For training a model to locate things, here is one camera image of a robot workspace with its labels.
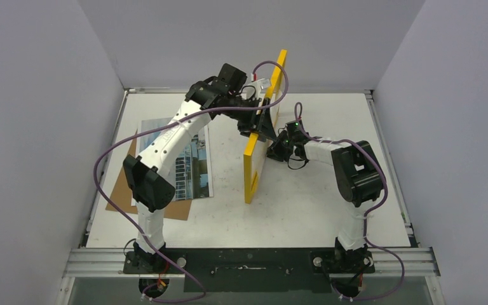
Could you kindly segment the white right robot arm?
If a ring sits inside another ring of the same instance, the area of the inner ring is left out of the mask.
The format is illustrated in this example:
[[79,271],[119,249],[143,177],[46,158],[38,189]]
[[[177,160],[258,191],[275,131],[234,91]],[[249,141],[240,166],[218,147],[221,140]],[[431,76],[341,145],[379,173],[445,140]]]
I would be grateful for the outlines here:
[[268,147],[266,156],[287,163],[297,156],[304,163],[316,161],[333,168],[338,191],[348,203],[348,216],[335,243],[342,250],[334,254],[334,264],[343,273],[352,271],[359,264],[355,250],[367,247],[368,211],[386,184],[370,144],[363,140],[342,146],[339,141],[311,137],[301,121],[290,121]]

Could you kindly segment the sky and building photo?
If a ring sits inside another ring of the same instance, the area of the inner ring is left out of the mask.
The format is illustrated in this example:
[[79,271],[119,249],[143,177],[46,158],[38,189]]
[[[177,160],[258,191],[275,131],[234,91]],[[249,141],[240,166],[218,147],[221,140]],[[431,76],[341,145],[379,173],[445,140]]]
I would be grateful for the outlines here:
[[168,174],[168,180],[175,186],[173,200],[214,196],[211,169],[209,133],[206,126],[193,136],[173,162]]

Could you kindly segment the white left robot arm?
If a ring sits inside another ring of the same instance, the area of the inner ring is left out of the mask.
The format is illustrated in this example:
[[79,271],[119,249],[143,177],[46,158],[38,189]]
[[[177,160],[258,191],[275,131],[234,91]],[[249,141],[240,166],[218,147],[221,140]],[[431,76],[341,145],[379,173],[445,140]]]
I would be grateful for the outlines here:
[[192,142],[199,131],[218,115],[236,120],[243,136],[258,133],[273,140],[275,131],[270,118],[270,108],[282,98],[260,95],[272,84],[266,79],[256,79],[250,86],[251,95],[244,97],[247,74],[224,64],[216,76],[198,81],[185,94],[184,100],[170,122],[155,129],[157,137],[136,156],[127,156],[123,169],[133,199],[138,203],[139,237],[136,247],[143,251],[139,264],[146,272],[154,274],[164,265],[160,251],[165,245],[163,213],[175,196],[175,183],[170,171],[176,158]]

